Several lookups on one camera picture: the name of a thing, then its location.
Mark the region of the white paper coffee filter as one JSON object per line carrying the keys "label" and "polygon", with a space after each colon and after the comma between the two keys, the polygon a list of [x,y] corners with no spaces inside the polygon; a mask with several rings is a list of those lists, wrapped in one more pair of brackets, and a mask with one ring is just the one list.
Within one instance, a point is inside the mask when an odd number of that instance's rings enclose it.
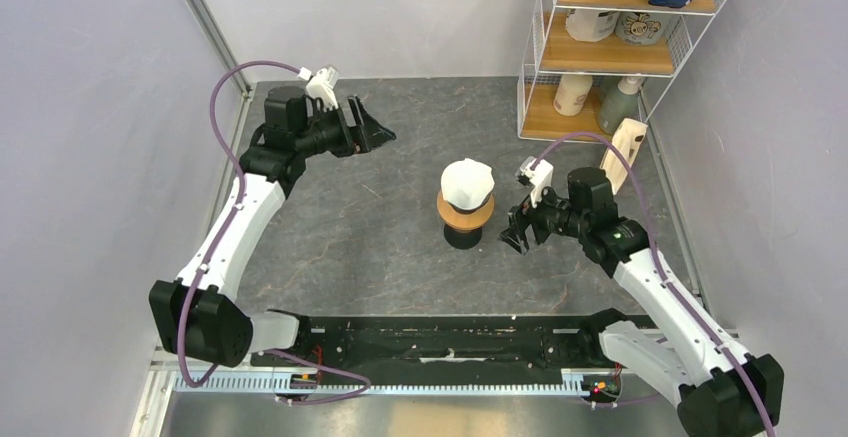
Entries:
{"label": "white paper coffee filter", "polygon": [[455,204],[476,204],[494,189],[492,168],[482,162],[465,158],[445,167],[440,179],[443,197]]}

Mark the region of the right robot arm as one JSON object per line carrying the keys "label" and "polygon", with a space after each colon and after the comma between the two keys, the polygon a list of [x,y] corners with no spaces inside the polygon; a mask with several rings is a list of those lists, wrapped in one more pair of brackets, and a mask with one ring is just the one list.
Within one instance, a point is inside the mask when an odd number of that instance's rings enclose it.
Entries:
{"label": "right robot arm", "polygon": [[609,360],[635,373],[674,407],[689,436],[775,435],[785,377],[776,359],[754,356],[697,302],[646,229],[620,215],[603,170],[571,171],[566,197],[553,190],[552,174],[546,161],[529,160],[519,168],[516,179],[529,193],[510,209],[500,240],[525,253],[532,240],[576,239],[666,340],[659,343],[608,309],[585,323],[579,357],[591,366]]}

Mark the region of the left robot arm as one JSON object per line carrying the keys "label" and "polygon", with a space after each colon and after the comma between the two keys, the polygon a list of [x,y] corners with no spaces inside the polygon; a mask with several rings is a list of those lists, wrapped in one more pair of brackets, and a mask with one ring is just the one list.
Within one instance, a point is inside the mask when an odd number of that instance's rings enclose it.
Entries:
{"label": "left robot arm", "polygon": [[237,305],[246,265],[308,158],[365,154],[396,138],[357,96],[332,107],[302,88],[272,89],[264,121],[238,159],[231,192],[206,239],[174,280],[156,281],[149,293],[163,348],[183,360],[226,367],[270,349],[290,365],[307,362],[314,340],[300,330],[301,317],[274,310],[248,314]]}

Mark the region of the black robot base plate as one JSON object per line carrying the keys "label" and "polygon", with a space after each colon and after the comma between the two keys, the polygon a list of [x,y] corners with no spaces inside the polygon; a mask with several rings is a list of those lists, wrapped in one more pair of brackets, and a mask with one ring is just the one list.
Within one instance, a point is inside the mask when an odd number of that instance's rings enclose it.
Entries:
{"label": "black robot base plate", "polygon": [[615,365],[589,344],[587,316],[311,317],[290,354],[373,386],[533,385],[564,369]]}

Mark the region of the orange coffee dripper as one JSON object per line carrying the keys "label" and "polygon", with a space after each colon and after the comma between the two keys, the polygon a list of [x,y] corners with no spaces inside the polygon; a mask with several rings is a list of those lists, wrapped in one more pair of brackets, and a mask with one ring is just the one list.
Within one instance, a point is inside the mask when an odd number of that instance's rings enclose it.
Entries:
{"label": "orange coffee dripper", "polygon": [[443,236],[453,248],[469,250],[482,239],[483,228],[495,210],[495,199],[487,196],[483,204],[471,211],[458,210],[450,204],[440,191],[437,197],[437,211],[443,221]]}

